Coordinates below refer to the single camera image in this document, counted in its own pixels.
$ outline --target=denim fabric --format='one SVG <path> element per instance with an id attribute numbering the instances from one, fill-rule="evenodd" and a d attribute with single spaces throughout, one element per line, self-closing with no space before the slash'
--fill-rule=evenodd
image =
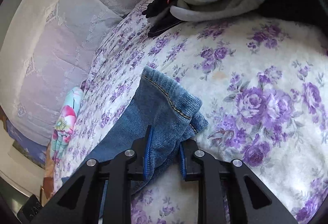
<path id="1" fill-rule="evenodd" d="M 131 191 L 135 193 L 157 178 L 173 162 L 180 142 L 207 126 L 207 120 L 199 113 L 201 105 L 201 100 L 188 93 L 178 82 L 145 67 L 129 106 L 82 163 L 90 158 L 99 162 L 113 159 L 118 153 L 130 148 L 135 139 L 145 136 L 147 126 L 152 125 L 149 152 L 146 153 L 146 180 L 131 183 Z M 103 212 L 104 197 L 100 215 Z"/>

